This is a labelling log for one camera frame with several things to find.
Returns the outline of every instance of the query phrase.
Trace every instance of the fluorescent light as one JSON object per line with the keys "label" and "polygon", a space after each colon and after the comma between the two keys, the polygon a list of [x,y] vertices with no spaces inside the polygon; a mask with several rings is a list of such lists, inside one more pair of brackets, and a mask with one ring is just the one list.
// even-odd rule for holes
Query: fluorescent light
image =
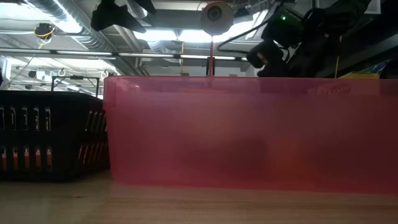
{"label": "fluorescent light", "polygon": [[174,58],[172,54],[119,53],[122,57]]}
{"label": "fluorescent light", "polygon": [[39,50],[39,49],[8,49],[0,48],[0,52],[10,52],[10,53],[29,53],[29,54],[49,54],[49,50]]}
{"label": "fluorescent light", "polygon": [[91,60],[96,60],[96,59],[101,59],[101,60],[116,60],[116,57],[87,56],[87,59],[91,59]]}
{"label": "fluorescent light", "polygon": [[228,57],[228,56],[214,56],[216,60],[235,60],[235,57]]}
{"label": "fluorescent light", "polygon": [[181,58],[187,59],[207,59],[207,55],[181,55]]}
{"label": "fluorescent light", "polygon": [[203,30],[183,30],[179,40],[191,43],[210,43],[211,36]]}
{"label": "fluorescent light", "polygon": [[158,40],[177,40],[175,32],[172,30],[154,30],[149,29],[147,32],[141,34],[139,32],[134,32],[137,39],[146,41],[158,41]]}
{"label": "fluorescent light", "polygon": [[58,54],[67,54],[67,55],[96,55],[96,56],[112,56],[110,52],[79,52],[79,51],[69,51],[69,50],[58,50]]}
{"label": "fluorescent light", "polygon": [[71,89],[71,90],[75,90],[75,91],[79,91],[80,90],[78,87],[75,87],[75,86],[67,86],[67,88]]}
{"label": "fluorescent light", "polygon": [[260,42],[258,42],[258,43],[255,43],[255,42],[245,43],[245,42],[237,42],[237,41],[231,41],[230,42],[230,44],[241,44],[241,45],[257,45],[259,43]]}
{"label": "fluorescent light", "polygon": [[[253,21],[240,22],[231,26],[229,31],[221,35],[213,36],[213,42],[219,43],[228,40],[231,37],[237,36],[252,28]],[[191,43],[210,43],[211,36],[203,30],[183,30],[178,40]]]}

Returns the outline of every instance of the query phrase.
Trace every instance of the black wire basket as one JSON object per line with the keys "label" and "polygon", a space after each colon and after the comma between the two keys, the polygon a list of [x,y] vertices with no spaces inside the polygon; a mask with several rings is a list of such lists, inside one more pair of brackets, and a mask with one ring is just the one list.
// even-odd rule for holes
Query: black wire basket
{"label": "black wire basket", "polygon": [[68,180],[109,167],[102,100],[74,92],[0,91],[0,178]]}

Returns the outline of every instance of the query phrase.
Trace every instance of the red pole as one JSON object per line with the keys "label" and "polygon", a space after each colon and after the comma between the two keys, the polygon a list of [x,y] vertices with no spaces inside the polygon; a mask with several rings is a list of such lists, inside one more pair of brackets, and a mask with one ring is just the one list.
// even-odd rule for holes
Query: red pole
{"label": "red pole", "polygon": [[211,43],[210,43],[210,61],[209,61],[209,77],[212,77],[213,74],[213,36],[211,36]]}

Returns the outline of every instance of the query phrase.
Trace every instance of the wooden table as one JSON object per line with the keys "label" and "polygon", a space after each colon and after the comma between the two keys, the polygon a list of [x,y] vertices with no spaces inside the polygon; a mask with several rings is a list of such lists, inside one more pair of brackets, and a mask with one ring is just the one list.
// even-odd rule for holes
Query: wooden table
{"label": "wooden table", "polygon": [[115,184],[109,172],[72,183],[0,183],[0,222],[398,223],[398,197]]}

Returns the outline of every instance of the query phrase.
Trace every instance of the pink plastic bin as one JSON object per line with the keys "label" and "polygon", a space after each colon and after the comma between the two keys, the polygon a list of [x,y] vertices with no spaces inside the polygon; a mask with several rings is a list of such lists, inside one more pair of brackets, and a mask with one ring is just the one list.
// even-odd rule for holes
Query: pink plastic bin
{"label": "pink plastic bin", "polygon": [[130,184],[398,194],[398,81],[111,77]]}

